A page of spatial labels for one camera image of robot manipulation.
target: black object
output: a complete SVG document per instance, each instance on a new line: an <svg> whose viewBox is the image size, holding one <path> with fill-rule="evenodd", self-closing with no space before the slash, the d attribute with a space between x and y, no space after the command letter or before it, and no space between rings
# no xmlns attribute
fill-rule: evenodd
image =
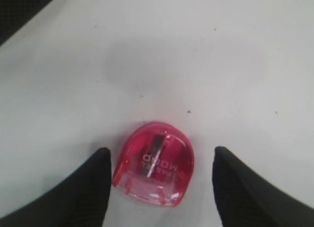
<svg viewBox="0 0 314 227"><path fill-rule="evenodd" d="M0 45L51 0L0 0Z"/></svg>
<svg viewBox="0 0 314 227"><path fill-rule="evenodd" d="M314 210L283 193L225 147L215 149L214 196L224 227L314 227Z"/></svg>
<svg viewBox="0 0 314 227"><path fill-rule="evenodd" d="M100 148L51 191L0 219L0 227L101 227L110 187L110 151Z"/></svg>

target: pencil sharpener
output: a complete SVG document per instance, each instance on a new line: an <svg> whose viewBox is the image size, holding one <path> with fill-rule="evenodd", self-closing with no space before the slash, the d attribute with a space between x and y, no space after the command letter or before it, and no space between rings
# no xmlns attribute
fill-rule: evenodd
<svg viewBox="0 0 314 227"><path fill-rule="evenodd" d="M172 125L150 122L125 143L112 184L139 201L175 207L184 197L193 169L189 139Z"/></svg>

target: red pencil sharpener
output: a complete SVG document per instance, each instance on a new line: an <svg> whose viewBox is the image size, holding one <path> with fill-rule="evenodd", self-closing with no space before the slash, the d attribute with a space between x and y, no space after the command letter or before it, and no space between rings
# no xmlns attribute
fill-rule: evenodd
<svg viewBox="0 0 314 227"><path fill-rule="evenodd" d="M175 207L184 197L193 169L188 138L169 124L151 122L124 145L112 183L137 200Z"/></svg>

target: red plastic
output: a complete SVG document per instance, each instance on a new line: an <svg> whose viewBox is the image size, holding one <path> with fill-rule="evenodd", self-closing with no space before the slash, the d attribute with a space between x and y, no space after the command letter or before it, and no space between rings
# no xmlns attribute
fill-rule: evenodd
<svg viewBox="0 0 314 227"><path fill-rule="evenodd" d="M112 183L137 200L174 207L184 197L193 169L188 138L169 124L151 122L124 145Z"/></svg>

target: white table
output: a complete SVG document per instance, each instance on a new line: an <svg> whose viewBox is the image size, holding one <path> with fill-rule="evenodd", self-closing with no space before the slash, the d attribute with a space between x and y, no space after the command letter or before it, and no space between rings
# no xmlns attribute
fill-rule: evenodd
<svg viewBox="0 0 314 227"><path fill-rule="evenodd" d="M106 227L220 227L213 150L314 207L314 0L55 0L0 47L0 216L144 121L192 140L177 208L113 189Z"/></svg>

